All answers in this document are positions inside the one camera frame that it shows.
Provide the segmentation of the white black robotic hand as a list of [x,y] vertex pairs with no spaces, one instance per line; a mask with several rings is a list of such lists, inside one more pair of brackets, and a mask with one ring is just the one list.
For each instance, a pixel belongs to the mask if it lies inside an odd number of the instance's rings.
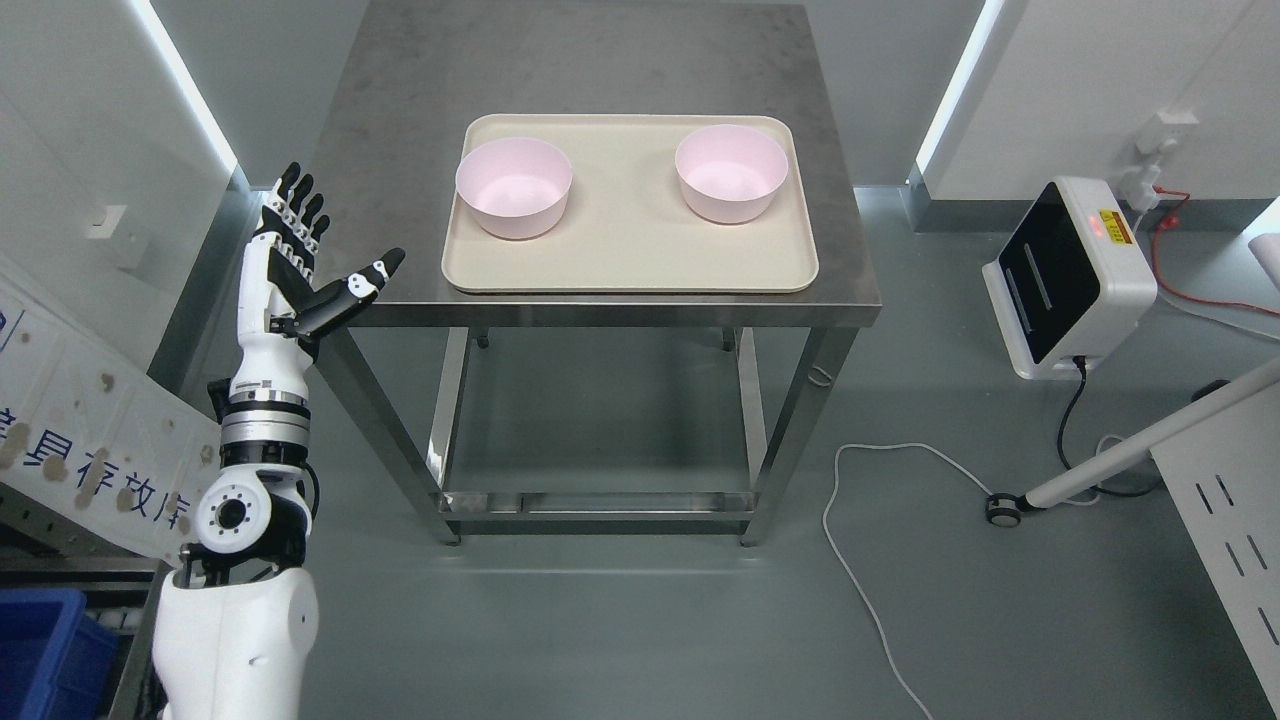
[[330,225],[314,177],[291,163],[260,206],[239,269],[236,338],[241,363],[230,398],[303,402],[305,373],[321,341],[371,306],[406,258],[390,249],[316,287],[320,238]]

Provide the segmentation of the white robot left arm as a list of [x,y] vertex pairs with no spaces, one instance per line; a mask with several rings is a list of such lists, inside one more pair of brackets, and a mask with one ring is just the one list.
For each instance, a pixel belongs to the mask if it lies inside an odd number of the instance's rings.
[[300,491],[311,413],[302,380],[234,375],[207,391],[221,427],[195,541],[163,582],[152,662],[163,719],[297,719],[319,629]]

